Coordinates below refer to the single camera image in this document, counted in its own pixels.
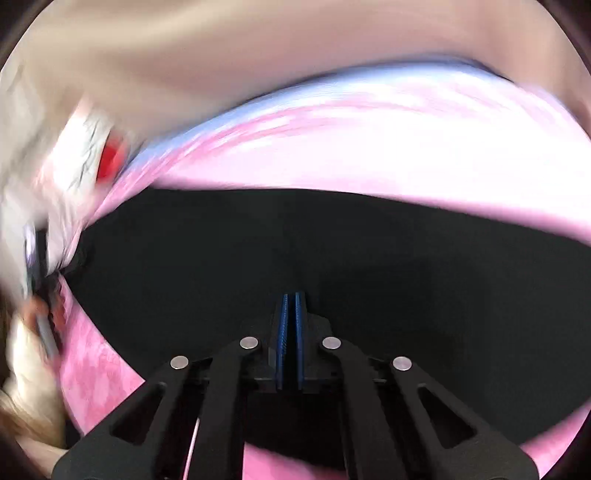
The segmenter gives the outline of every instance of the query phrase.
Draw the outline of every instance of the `blue strip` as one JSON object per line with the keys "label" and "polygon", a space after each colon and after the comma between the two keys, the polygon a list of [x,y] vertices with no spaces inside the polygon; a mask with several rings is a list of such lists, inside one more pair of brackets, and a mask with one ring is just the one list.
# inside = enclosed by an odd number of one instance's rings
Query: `blue strip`
{"label": "blue strip", "polygon": [[279,332],[277,335],[277,371],[275,381],[277,388],[283,389],[283,360],[287,353],[287,313],[288,313],[288,296],[283,295],[283,302],[281,304],[281,319],[279,321]]}
{"label": "blue strip", "polygon": [[304,339],[301,325],[301,295],[295,294],[295,341],[297,347],[297,386],[301,390],[304,385]]}

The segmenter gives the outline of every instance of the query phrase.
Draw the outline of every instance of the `round metal pin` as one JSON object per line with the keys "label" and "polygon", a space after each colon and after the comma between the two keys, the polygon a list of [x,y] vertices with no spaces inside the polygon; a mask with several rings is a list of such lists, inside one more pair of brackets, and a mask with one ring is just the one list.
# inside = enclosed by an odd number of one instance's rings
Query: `round metal pin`
{"label": "round metal pin", "polygon": [[254,337],[244,337],[240,340],[240,346],[244,348],[244,350],[250,350],[258,345],[258,340]]}
{"label": "round metal pin", "polygon": [[186,356],[179,355],[170,361],[170,366],[175,370],[181,370],[189,364],[189,359]]}
{"label": "round metal pin", "polygon": [[405,372],[406,370],[410,370],[413,363],[411,362],[410,358],[406,356],[398,356],[392,361],[392,365],[396,370]]}
{"label": "round metal pin", "polygon": [[337,337],[326,337],[322,340],[322,346],[328,350],[336,350],[340,345],[340,340]]}

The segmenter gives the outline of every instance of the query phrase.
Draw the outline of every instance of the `pink surface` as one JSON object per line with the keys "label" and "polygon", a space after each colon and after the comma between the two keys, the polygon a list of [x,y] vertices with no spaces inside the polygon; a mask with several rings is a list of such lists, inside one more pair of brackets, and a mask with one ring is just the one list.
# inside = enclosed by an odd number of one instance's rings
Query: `pink surface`
{"label": "pink surface", "polygon": [[[441,206],[590,243],[590,158],[588,137],[541,92],[465,74],[370,85],[346,98],[317,98],[201,134],[127,172],[89,221],[151,184],[306,188]],[[75,247],[74,241],[70,254]],[[61,381],[86,433],[142,380],[64,292],[71,310]],[[564,452],[588,411],[582,407],[524,445],[540,474]],[[314,475],[328,474],[251,447],[245,451],[245,478],[321,478]]]}

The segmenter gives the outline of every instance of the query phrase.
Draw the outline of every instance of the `person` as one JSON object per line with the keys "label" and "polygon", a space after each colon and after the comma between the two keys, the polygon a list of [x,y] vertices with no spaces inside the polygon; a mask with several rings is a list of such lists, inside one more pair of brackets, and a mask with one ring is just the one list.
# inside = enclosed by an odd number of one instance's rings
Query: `person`
{"label": "person", "polygon": [[[52,308],[56,328],[63,327],[63,305]],[[11,375],[0,391],[0,429],[14,437],[45,476],[51,476],[64,446],[64,406],[60,387],[47,362],[35,318],[48,315],[36,297],[12,318],[7,339]]]}

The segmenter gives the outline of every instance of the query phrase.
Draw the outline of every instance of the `person's arm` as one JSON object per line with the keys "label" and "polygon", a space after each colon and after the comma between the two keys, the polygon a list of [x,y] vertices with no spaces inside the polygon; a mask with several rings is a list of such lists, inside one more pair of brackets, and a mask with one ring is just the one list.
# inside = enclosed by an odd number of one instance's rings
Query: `person's arm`
{"label": "person's arm", "polygon": [[47,312],[42,301],[30,299],[21,315],[14,317],[7,348],[12,375],[0,400],[3,410],[16,418],[22,435],[59,447],[63,445],[63,403],[35,325],[36,315]]}

